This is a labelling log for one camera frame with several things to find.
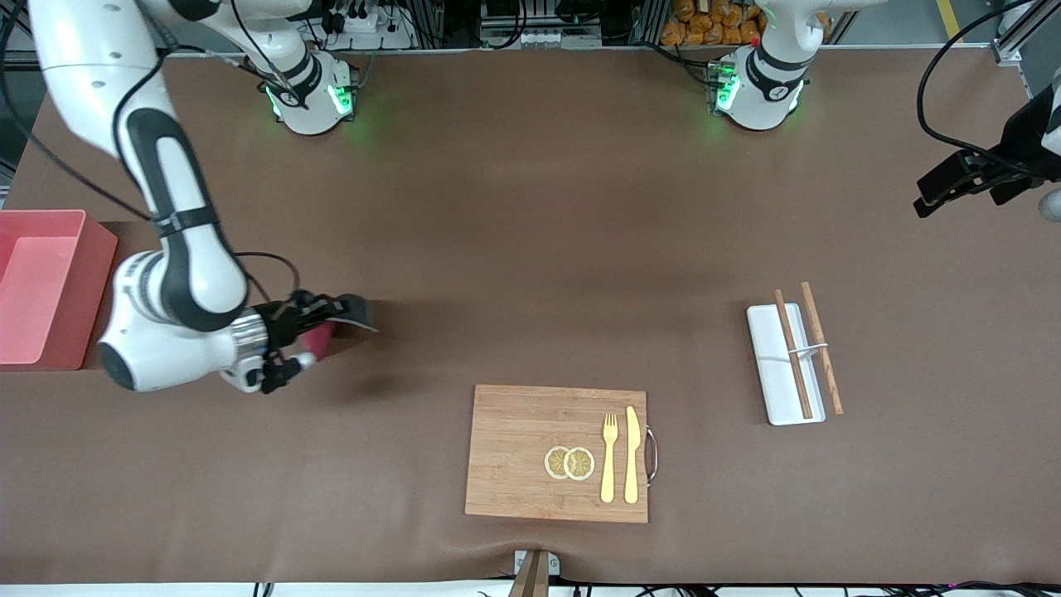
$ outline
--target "black cable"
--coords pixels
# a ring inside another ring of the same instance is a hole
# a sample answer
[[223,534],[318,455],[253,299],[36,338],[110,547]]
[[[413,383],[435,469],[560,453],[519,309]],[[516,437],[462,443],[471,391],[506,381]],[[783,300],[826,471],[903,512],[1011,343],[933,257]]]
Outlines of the black cable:
[[681,55],[681,50],[679,50],[677,46],[674,47],[674,51],[675,51],[676,54],[678,54],[678,62],[681,63],[681,67],[685,69],[685,73],[689,74],[689,76],[691,76],[693,78],[693,81],[696,81],[697,83],[699,83],[700,85],[703,85],[706,87],[715,87],[716,86],[713,83],[709,82],[708,80],[703,78],[702,76],[700,76],[699,74],[696,74],[696,72],[693,71],[693,68],[690,66],[690,63],[685,59],[684,56]]
[[415,29],[417,31],[417,33],[419,33],[420,35],[422,35],[422,36],[427,37],[428,39],[430,39],[432,48],[436,48],[437,49],[438,48],[438,41],[443,41],[443,42],[446,41],[445,37],[438,37],[437,35],[432,35],[430,33],[428,33],[427,31],[424,31],[423,28],[420,27],[420,24],[417,22],[415,16],[406,15],[405,11],[402,11],[400,6],[395,6],[394,3],[392,3],[390,6],[392,6],[392,10],[397,8],[398,13],[401,14],[402,20],[404,20],[404,21],[408,22],[410,24],[412,24],[413,29]]
[[133,171],[129,170],[128,161],[125,159],[125,150],[122,148],[122,143],[118,136],[119,125],[121,124],[121,113],[125,104],[128,103],[131,98],[133,98],[133,94],[139,91],[149,81],[151,81],[153,76],[158,74],[159,70],[162,69],[162,64],[166,62],[167,55],[169,55],[169,51],[158,56],[158,60],[155,62],[155,66],[147,71],[147,74],[140,77],[140,81],[137,81],[135,85],[129,87],[128,91],[125,91],[122,99],[118,101],[118,105],[115,107],[114,113],[110,115],[110,140],[115,143],[115,152],[118,154],[118,162],[122,164],[122,169],[125,170],[125,175],[133,180],[133,183],[135,183],[137,188],[140,188],[140,181],[136,179],[136,176],[133,175]]
[[918,85],[918,96],[917,96],[918,123],[921,125],[921,129],[924,130],[925,133],[927,133],[928,136],[930,136],[932,138],[934,138],[934,139],[936,139],[938,141],[942,141],[944,143],[947,143],[950,145],[954,145],[954,146],[957,146],[957,147],[961,147],[961,148],[964,148],[964,150],[977,153],[977,154],[979,154],[980,156],[982,156],[984,158],[986,158],[986,159],[988,159],[990,161],[993,161],[995,163],[999,163],[1002,165],[1005,165],[1005,166],[1009,168],[1010,170],[1019,172],[1019,173],[1021,173],[1021,174],[1023,174],[1025,176],[1036,176],[1036,173],[1032,172],[1031,170],[1029,170],[1028,168],[1026,168],[1025,165],[1021,164],[1021,163],[1017,163],[1017,162],[1015,162],[1013,160],[1006,159],[1004,157],[995,155],[994,153],[992,153],[992,152],[990,152],[990,151],[988,151],[988,150],[986,150],[986,148],[984,148],[984,147],[981,147],[979,145],[970,143],[968,141],[962,141],[961,139],[956,139],[954,137],[949,137],[946,135],[943,135],[942,133],[939,133],[935,128],[933,128],[932,126],[929,126],[928,122],[925,120],[924,93],[925,93],[925,86],[928,84],[928,76],[936,69],[936,66],[939,64],[940,59],[942,59],[943,54],[945,54],[946,51],[950,50],[958,41],[958,39],[960,39],[961,37],[963,37],[964,35],[967,35],[970,31],[972,31],[972,30],[976,29],[977,27],[984,24],[985,22],[987,22],[987,21],[989,21],[989,20],[997,17],[998,15],[1002,15],[1003,13],[1006,13],[1007,11],[1011,11],[1011,10],[1017,7],[1017,6],[1022,6],[1024,4],[1028,4],[1028,3],[1032,2],[1032,1],[1033,0],[1016,0],[1015,2],[1006,4],[1006,5],[1002,6],[1001,8],[997,8],[995,11],[991,11],[990,13],[984,15],[982,17],[974,20],[973,22],[971,22],[968,25],[966,25],[964,28],[962,28],[961,31],[959,31],[958,33],[955,33],[954,36],[951,37],[951,39],[949,39],[946,41],[946,43],[944,43],[943,47],[939,49],[939,52],[937,52],[936,55],[933,56],[932,62],[929,62],[928,66],[925,68],[924,74],[921,75],[921,83]]
[[140,220],[150,220],[151,215],[137,209],[129,203],[119,198],[114,193],[110,193],[109,191],[100,187],[92,180],[89,180],[88,177],[86,177],[81,172],[74,170],[73,166],[71,166],[63,159],[60,159],[59,156],[55,155],[55,152],[49,148],[48,145],[44,143],[44,141],[41,141],[36,135],[33,134],[31,125],[15,108],[15,103],[11,99],[11,90],[7,87],[7,76],[6,76],[6,70],[4,68],[4,58],[7,52],[7,42],[11,39],[12,33],[14,33],[15,31],[14,23],[17,21],[18,14],[20,14],[24,10],[25,2],[27,0],[15,1],[14,6],[12,7],[12,17],[4,21],[3,29],[0,30],[0,95],[3,95],[4,105],[11,112],[11,118],[15,122],[15,126],[18,127],[19,131],[22,134],[22,136],[25,137],[28,141],[33,143],[40,151],[40,153],[45,154],[45,157],[47,157],[52,163],[55,164],[56,168],[65,172],[67,175],[77,180],[82,185],[85,185],[92,191],[97,192],[103,198],[106,198],[110,203],[114,203],[118,207],[121,207],[122,209],[128,211]]
[[251,597],[258,597],[258,587],[259,586],[262,587],[261,597],[269,597],[269,595],[273,594],[273,586],[276,583],[274,583],[274,582],[256,582],[255,583],[255,591],[254,591],[254,593],[251,593]]
[[276,81],[279,82],[280,85],[283,86],[283,88],[289,93],[291,93],[293,98],[295,98],[295,103],[289,104],[286,101],[283,100],[282,93],[281,96],[278,99],[283,103],[283,105],[288,107],[303,107],[306,109],[309,109],[309,106],[307,106],[306,103],[302,101],[302,99],[298,96],[298,93],[296,93],[295,90],[291,88],[291,85],[284,82],[284,78],[280,73],[280,69],[277,68],[276,64],[273,63],[273,59],[269,58],[264,51],[262,51],[262,48],[261,46],[258,45],[258,41],[255,41],[255,38],[250,36],[250,32],[247,31],[247,25],[243,23],[243,17],[240,16],[240,10],[236,7],[236,0],[230,0],[229,5],[232,6],[232,15],[236,17],[236,22],[237,24],[240,25],[240,30],[243,32],[243,35],[247,36],[247,39],[250,40],[250,46],[254,47],[255,51],[258,52],[258,55],[260,55],[262,59],[265,60],[265,64],[268,65],[268,68],[269,70],[273,71],[273,76],[276,77]]
[[[527,30],[527,3],[526,3],[526,0],[520,0],[520,8],[523,12],[523,24],[520,24],[516,29],[514,29],[512,30],[512,34],[509,35],[508,39],[506,39],[505,42],[502,43],[501,46],[491,46],[491,45],[487,43],[486,41],[483,41],[482,39],[480,39],[479,35],[475,33],[475,31],[472,29],[472,27],[468,23],[468,3],[467,3],[467,0],[465,1],[464,8],[465,8],[465,11],[464,11],[464,13],[465,13],[465,15],[464,15],[465,16],[465,19],[464,19],[465,31],[468,32],[468,38],[471,39],[472,41],[474,41],[475,45],[479,46],[480,48],[489,49],[489,50],[504,50],[505,48],[508,48],[512,43],[516,43],[517,41],[519,41],[520,38],[523,36],[523,34]],[[512,19],[512,22],[519,22],[519,20],[520,20],[520,15],[517,14],[516,18]]]
[[288,259],[286,257],[277,254],[276,252],[267,252],[265,250],[243,250],[240,252],[233,252],[233,254],[236,254],[237,257],[264,257],[266,259],[274,259],[276,261],[280,261],[284,265],[288,265],[288,268],[291,269],[292,292],[302,286],[302,276],[301,274],[298,273],[298,267],[295,265],[295,263],[291,261],[291,259]]
[[[631,46],[642,46],[644,48],[651,48],[653,50],[656,51],[657,54],[663,56],[664,58],[666,58],[666,59],[668,59],[668,60],[671,60],[673,63],[681,64],[681,58],[679,58],[678,56],[672,54],[671,52],[667,52],[665,49],[663,49],[662,46],[657,46],[656,43],[653,43],[651,41],[634,41],[633,43],[631,43]],[[708,63],[705,62],[705,60],[685,60],[685,63],[689,64],[690,66],[698,66],[698,67],[707,67],[708,66]]]
[[262,285],[262,282],[258,281],[258,278],[256,278],[250,271],[248,271],[246,266],[243,266],[242,268],[243,268],[243,277],[247,278],[247,283],[255,286],[255,289],[257,289],[258,294],[261,295],[263,301],[265,301],[266,303],[272,303],[273,298],[269,297],[268,292],[265,292],[265,286]]
[[317,37],[317,32],[313,29],[313,23],[310,22],[310,19],[302,19],[302,22],[306,23],[306,27],[310,28],[310,35],[313,36],[313,43],[316,45],[318,50],[324,50],[324,46],[320,45],[320,38]]

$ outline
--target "wooden chopstick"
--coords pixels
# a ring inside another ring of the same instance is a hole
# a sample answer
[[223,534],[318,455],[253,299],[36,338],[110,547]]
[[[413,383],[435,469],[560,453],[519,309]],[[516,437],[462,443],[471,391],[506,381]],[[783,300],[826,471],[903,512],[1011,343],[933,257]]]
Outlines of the wooden chopstick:
[[[821,331],[821,320],[818,319],[818,308],[814,304],[814,294],[811,292],[811,282],[804,281],[800,284],[803,288],[803,303],[811,318],[811,333],[814,334],[815,345],[825,344],[825,333]],[[821,367],[825,370],[825,385],[829,386],[829,397],[833,400],[833,412],[843,415],[843,405],[840,404],[840,390],[836,387],[836,376],[833,375],[833,361],[829,358],[829,347],[818,349],[821,354]]]
[[796,351],[796,339],[793,338],[793,329],[788,324],[788,311],[785,310],[785,297],[781,289],[773,291],[773,304],[778,308],[778,316],[781,318],[781,331],[785,335],[785,346],[788,347],[788,363],[793,366],[793,375],[796,376],[796,390],[799,392],[799,406],[803,409],[803,419],[811,419],[811,399],[806,396],[806,382],[803,381],[803,368],[799,364],[799,355]]

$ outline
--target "pink plastic bin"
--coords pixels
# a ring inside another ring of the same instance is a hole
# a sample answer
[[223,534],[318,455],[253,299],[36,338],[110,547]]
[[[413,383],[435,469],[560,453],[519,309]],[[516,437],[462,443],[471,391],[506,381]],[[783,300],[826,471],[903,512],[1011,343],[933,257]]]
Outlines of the pink plastic bin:
[[118,236],[82,209],[0,210],[0,371],[74,371]]

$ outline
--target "green led light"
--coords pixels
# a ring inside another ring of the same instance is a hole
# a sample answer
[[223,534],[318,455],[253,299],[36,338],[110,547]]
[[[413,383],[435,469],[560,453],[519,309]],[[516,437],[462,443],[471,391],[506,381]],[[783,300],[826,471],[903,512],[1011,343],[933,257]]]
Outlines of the green led light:
[[332,102],[335,104],[335,109],[342,115],[350,113],[350,91],[344,89],[343,87],[328,86],[328,94],[331,95]]
[[273,113],[275,113],[277,118],[280,118],[280,106],[276,105],[276,98],[273,95],[273,91],[271,91],[268,87],[265,87],[265,94],[268,95],[268,101],[273,104]]
[[795,91],[793,91],[793,103],[788,104],[788,111],[796,109],[796,106],[799,104],[799,92],[802,90],[803,90],[803,82],[800,81],[799,86],[796,87]]
[[733,107],[733,98],[736,96],[738,90],[741,90],[741,77],[734,74],[730,76],[729,83],[723,85],[718,91],[718,108],[729,109]]

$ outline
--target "brown table surface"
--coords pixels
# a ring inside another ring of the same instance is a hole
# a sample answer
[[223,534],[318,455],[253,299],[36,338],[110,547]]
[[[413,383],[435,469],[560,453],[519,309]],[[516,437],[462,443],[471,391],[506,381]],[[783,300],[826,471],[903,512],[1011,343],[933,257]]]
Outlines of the brown table surface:
[[[387,56],[320,137],[229,67],[173,60],[232,244],[371,297],[382,332],[271,397],[215,375],[133,394],[94,352],[0,376],[0,581],[476,578],[534,546],[596,582],[1061,581],[1061,228],[1037,192],[917,218],[952,151],[915,120],[930,55],[822,52],[764,134],[650,52]],[[991,144],[1026,100],[956,51],[930,118]],[[138,200],[51,105],[36,129]],[[8,204],[155,246],[35,151]],[[804,279],[848,415],[770,427],[745,309]],[[649,524],[465,515],[475,384],[647,391]]]

